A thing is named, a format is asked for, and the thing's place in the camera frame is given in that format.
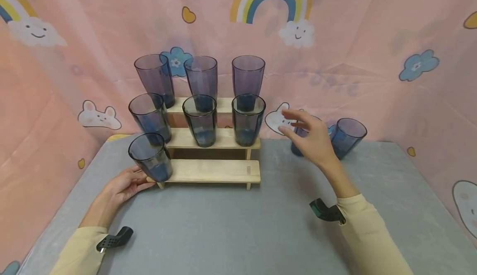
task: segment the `black clip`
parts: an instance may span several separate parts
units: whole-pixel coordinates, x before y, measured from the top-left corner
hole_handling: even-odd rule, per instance
[[[315,215],[324,221],[339,221],[340,224],[345,224],[346,219],[338,209],[338,206],[334,205],[328,208],[323,200],[316,199],[310,203],[310,207]]]
[[[123,226],[117,235],[107,235],[100,243],[96,245],[96,250],[103,253],[106,248],[114,248],[125,245],[133,235],[133,229]]]

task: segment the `gray table surface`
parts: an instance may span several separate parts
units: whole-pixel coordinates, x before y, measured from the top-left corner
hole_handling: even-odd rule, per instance
[[[38,239],[19,274],[48,274],[104,184],[133,165],[133,137],[107,142]],[[110,232],[130,226],[122,248],[106,253],[98,274],[356,274],[336,224],[308,203],[335,204],[323,174],[289,150],[262,140],[262,183],[171,184],[139,193]],[[415,274],[476,274],[477,252],[404,152],[394,143],[363,141],[344,160],[349,176],[383,216]]]

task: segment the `wooden step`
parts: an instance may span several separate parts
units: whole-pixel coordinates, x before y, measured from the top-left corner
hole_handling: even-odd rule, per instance
[[[167,183],[244,183],[247,189],[260,183],[260,165],[255,160],[172,159],[171,162],[173,174]]]
[[[216,141],[210,147],[199,147],[189,128],[171,128],[172,139],[167,144],[169,149],[260,149],[260,138],[250,147],[242,147],[235,141],[232,128],[217,128]]]
[[[182,103],[186,101],[188,97],[176,97],[174,105],[167,109],[167,113],[180,113],[182,111]],[[217,98],[217,113],[232,113],[232,100],[233,98]]]

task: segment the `drinking glass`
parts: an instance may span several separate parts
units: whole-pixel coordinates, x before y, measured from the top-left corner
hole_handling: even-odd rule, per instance
[[[215,142],[217,129],[217,102],[207,95],[194,95],[182,104],[190,133],[200,147],[210,147]]]
[[[306,137],[306,136],[308,135],[308,130],[303,129],[303,128],[295,127],[295,129],[294,129],[293,131],[294,131],[296,134],[298,134],[298,136],[301,136],[301,137]],[[292,143],[291,143],[291,152],[292,152],[293,154],[297,155],[297,156],[303,157],[302,152],[298,149],[297,146],[295,146],[295,144],[293,143],[293,141],[292,141]]]
[[[339,160],[351,152],[368,134],[366,127],[352,118],[340,118],[335,131],[331,144]]]
[[[129,157],[156,182],[165,182],[172,175],[172,164],[164,138],[157,133],[145,133],[129,145]]]
[[[254,55],[241,55],[232,60],[232,80],[234,95],[260,95],[265,61]],[[253,96],[242,99],[241,110],[251,111],[255,105]]]
[[[142,85],[148,93],[160,95],[166,108],[174,105],[176,97],[167,56],[144,55],[134,62],[134,67],[136,67]]]
[[[207,95],[217,101],[217,60],[210,56],[193,56],[184,62],[184,68],[192,95]],[[194,100],[200,111],[207,111],[206,108],[212,105],[205,97]]]
[[[144,133],[160,134],[166,143],[172,138],[167,109],[161,96],[146,93],[129,103],[129,112]]]
[[[252,105],[249,104],[250,100],[254,100]],[[232,100],[235,141],[240,146],[249,147],[257,140],[265,108],[265,101],[253,94],[241,94]]]

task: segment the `beige sleeve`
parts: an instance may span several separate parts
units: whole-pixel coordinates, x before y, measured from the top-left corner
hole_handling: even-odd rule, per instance
[[[98,226],[76,229],[50,275],[96,275],[104,256],[96,245],[107,236],[106,232],[106,228]]]
[[[408,275],[409,265],[390,237],[385,222],[362,194],[338,199],[346,218],[340,225],[344,238],[364,275]]]

